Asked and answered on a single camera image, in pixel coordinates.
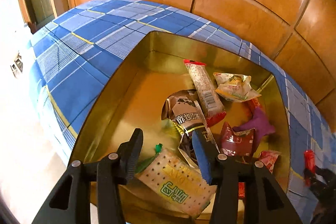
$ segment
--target yellow snack package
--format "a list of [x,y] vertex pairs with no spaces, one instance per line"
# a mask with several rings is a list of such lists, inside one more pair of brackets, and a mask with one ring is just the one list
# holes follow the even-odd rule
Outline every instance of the yellow snack package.
[[250,85],[251,76],[220,72],[213,75],[218,84],[215,92],[227,101],[241,103],[260,96]]
[[192,218],[197,218],[210,204],[217,188],[209,186],[200,173],[166,148],[136,177]]

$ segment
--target candy wrapper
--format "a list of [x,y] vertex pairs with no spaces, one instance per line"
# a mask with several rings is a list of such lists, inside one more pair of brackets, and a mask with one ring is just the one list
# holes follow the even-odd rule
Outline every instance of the candy wrapper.
[[247,104],[248,108],[251,110],[252,113],[254,113],[254,110],[257,107],[259,107],[261,110],[263,109],[258,98],[253,98],[251,100],[246,101],[245,103]]
[[249,156],[252,151],[254,128],[234,132],[231,126],[224,122],[222,127],[221,144],[222,152],[228,156]]
[[187,134],[183,134],[180,145],[178,146],[178,150],[191,167],[199,170],[191,137],[189,137]]
[[245,182],[238,182],[238,198],[245,198]]
[[225,100],[245,102],[260,96],[250,85],[251,76],[214,72],[218,88],[216,92]]
[[272,126],[267,118],[267,115],[260,107],[256,107],[253,113],[253,118],[248,122],[242,124],[239,127],[233,127],[235,132],[249,130],[251,128],[255,129],[252,154],[257,150],[261,139],[266,136],[273,134],[275,132],[275,127]]
[[224,106],[205,70],[205,64],[187,59],[184,63],[196,87],[207,124],[212,127],[224,119],[226,115]]
[[163,148],[136,177],[159,196],[192,218],[210,204],[216,186],[209,186],[201,174]]
[[280,155],[281,153],[278,151],[273,150],[262,151],[259,155],[258,160],[264,163],[267,169],[271,173],[273,173],[274,163]]

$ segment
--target wrapped snack bar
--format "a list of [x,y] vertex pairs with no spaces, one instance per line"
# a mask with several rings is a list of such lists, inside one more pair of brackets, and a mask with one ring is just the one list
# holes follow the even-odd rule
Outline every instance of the wrapped snack bar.
[[227,101],[245,102],[260,96],[250,85],[251,76],[214,72],[216,92]]
[[166,148],[147,161],[137,178],[194,219],[210,204],[217,188]]
[[205,70],[205,64],[187,59],[184,63],[196,87],[207,124],[211,127],[224,119],[226,115],[224,106]]
[[268,150],[268,151],[262,151],[259,155],[258,160],[264,163],[264,165],[267,167],[267,169],[273,173],[273,168],[275,161],[277,158],[281,155],[278,151]]
[[249,156],[252,152],[254,128],[234,132],[231,126],[224,122],[221,135],[221,150],[228,156]]

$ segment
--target blue plaid tablecloth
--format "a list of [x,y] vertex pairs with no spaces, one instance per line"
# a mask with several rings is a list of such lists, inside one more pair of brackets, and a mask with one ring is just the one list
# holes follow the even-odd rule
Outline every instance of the blue plaid tablecloth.
[[150,31],[192,37],[243,56],[272,72],[286,107],[291,139],[289,199],[304,223],[317,204],[305,187],[303,152],[336,172],[336,139],[300,86],[252,43],[175,7],[143,0],[91,0],[33,35],[24,52],[30,96],[44,131],[67,164],[83,122],[116,68]]

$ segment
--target cracker package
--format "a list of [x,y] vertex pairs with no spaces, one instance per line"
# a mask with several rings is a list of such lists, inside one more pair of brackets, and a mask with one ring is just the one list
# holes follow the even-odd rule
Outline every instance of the cracker package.
[[216,92],[225,100],[245,102],[260,96],[250,85],[251,76],[214,72],[218,88]]
[[172,151],[162,148],[136,177],[159,196],[192,218],[210,204],[216,186],[209,186],[200,173]]
[[215,92],[215,87],[205,70],[205,64],[192,60],[184,60],[189,75],[196,87],[201,107],[209,127],[224,119],[224,106]]

